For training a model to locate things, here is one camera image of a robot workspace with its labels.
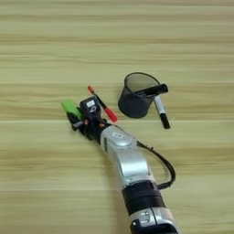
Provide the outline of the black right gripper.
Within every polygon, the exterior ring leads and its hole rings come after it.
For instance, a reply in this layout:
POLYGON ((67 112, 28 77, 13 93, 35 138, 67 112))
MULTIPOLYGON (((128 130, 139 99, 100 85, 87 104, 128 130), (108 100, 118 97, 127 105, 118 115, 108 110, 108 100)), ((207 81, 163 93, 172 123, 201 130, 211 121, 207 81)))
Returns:
POLYGON ((101 141, 101 132, 108 126, 105 119, 93 119, 81 121, 73 112, 67 112, 67 117, 71 123, 74 132, 79 131, 84 137, 90 141, 101 141))

